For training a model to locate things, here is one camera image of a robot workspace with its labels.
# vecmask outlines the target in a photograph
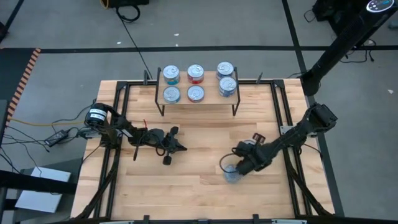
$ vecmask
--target shelf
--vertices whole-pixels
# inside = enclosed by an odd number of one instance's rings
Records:
[[[232,105],[233,107],[233,115],[236,114],[236,110],[238,110],[238,105],[240,103],[240,93],[239,93],[239,82],[238,82],[238,72],[236,67],[234,68],[234,72],[232,78],[236,80],[236,91],[230,97],[223,97],[220,95],[218,86],[220,81],[217,79],[217,74],[214,71],[206,71],[205,79],[199,84],[192,84],[188,81],[188,73],[180,71],[180,82],[176,85],[169,85],[163,78],[161,74],[161,69],[157,70],[157,86],[155,93],[155,103],[158,106],[158,109],[161,115],[164,115],[164,107],[167,105]],[[191,102],[188,99],[188,89],[193,86],[198,85],[201,86],[205,90],[205,97],[199,103]],[[178,103],[170,104],[164,100],[163,92],[169,86],[175,86],[180,90],[180,101]]]
[[[230,97],[223,97],[218,93],[219,82],[216,72],[205,72],[205,79],[199,84],[190,83],[187,72],[180,72],[180,82],[176,85],[169,85],[160,77],[157,102],[159,105],[235,105],[238,102],[237,91]],[[201,86],[205,90],[205,98],[199,103],[193,103],[188,99],[188,89],[193,85]],[[180,90],[181,99],[178,103],[170,104],[164,100],[163,91],[169,86],[175,86]]]

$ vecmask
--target blue can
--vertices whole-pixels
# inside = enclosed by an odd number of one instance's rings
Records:
[[[217,66],[217,78],[221,80],[224,77],[232,77],[234,67],[229,62],[221,62]]]
[[[230,97],[235,93],[236,81],[231,77],[225,77],[220,80],[220,85],[218,86],[219,93],[223,97]]]
[[[175,85],[180,82],[180,70],[175,65],[168,65],[163,69],[163,77],[167,84]]]
[[[178,103],[181,99],[180,90],[175,86],[169,86],[163,91],[163,98],[167,103]]]

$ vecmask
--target power adapter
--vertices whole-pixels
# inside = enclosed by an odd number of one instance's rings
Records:
[[[49,147],[52,147],[55,144],[57,144],[58,142],[67,138],[68,136],[69,136],[69,134],[66,131],[61,130],[61,131],[51,135],[50,137],[48,137],[46,140],[44,140],[44,143],[46,143],[46,145],[48,145]]]

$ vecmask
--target orange and black striped tape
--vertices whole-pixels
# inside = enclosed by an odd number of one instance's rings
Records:
[[[24,91],[27,81],[29,80],[30,74],[32,73],[33,67],[36,64],[37,58],[39,57],[40,49],[35,49],[30,56],[29,62],[26,65],[25,72],[21,77],[21,80],[19,80],[17,90],[14,93],[14,96],[12,97],[10,104],[8,105],[8,116],[7,116],[7,122],[6,126],[8,126],[10,119],[12,118],[15,110],[17,109],[17,105],[19,103],[19,100],[22,96],[22,92]]]

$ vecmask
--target white label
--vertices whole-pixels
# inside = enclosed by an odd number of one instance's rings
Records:
[[[127,137],[132,137],[132,135],[126,130],[126,129],[122,129],[122,132],[127,136]]]
[[[101,120],[105,120],[105,117],[99,114],[91,114],[90,115],[91,118],[97,118],[97,119],[101,119]]]
[[[102,114],[104,116],[107,115],[105,111],[99,110],[99,109],[90,109],[90,113],[99,113],[99,114]]]

